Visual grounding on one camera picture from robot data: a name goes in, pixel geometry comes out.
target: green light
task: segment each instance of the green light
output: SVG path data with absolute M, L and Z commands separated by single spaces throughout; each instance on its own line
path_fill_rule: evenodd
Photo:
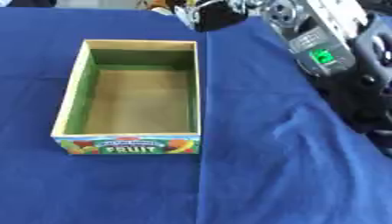
M 311 51 L 311 57 L 319 64 L 325 64 L 334 61 L 334 57 L 326 49 L 316 49 Z

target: open box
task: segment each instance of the open box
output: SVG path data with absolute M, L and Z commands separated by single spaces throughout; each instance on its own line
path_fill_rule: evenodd
M 198 153 L 196 42 L 85 40 L 52 137 L 71 154 Z

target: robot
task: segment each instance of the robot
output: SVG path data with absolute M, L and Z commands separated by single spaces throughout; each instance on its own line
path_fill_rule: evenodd
M 177 0 L 170 6 L 198 32 L 258 14 L 341 119 L 392 156 L 392 31 L 378 13 L 355 0 Z

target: colorful label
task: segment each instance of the colorful label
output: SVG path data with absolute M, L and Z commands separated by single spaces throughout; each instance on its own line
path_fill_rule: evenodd
M 200 140 L 192 138 L 117 137 L 96 140 L 58 140 L 70 154 L 197 154 Z

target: table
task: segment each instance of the table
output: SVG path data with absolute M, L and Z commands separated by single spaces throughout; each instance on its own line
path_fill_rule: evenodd
M 390 223 L 392 160 L 252 18 L 209 33 L 151 11 L 0 9 L 0 222 Z M 196 40 L 203 153 L 68 156 L 50 137 L 83 39 Z

